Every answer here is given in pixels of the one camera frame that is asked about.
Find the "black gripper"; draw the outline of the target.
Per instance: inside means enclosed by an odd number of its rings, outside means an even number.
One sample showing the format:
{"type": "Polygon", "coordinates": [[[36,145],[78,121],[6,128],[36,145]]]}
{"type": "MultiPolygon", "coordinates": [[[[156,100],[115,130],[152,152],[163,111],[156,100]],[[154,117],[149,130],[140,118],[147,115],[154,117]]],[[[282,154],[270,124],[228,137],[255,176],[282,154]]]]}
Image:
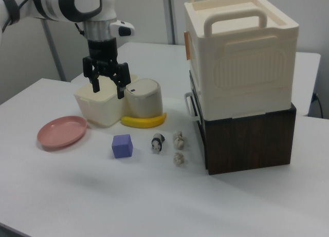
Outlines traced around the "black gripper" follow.
{"type": "Polygon", "coordinates": [[[115,38],[104,41],[88,41],[89,56],[83,58],[83,74],[93,87],[100,91],[99,76],[109,77],[117,87],[117,98],[124,98],[124,90],[131,83],[128,63],[119,64],[115,38]]]}

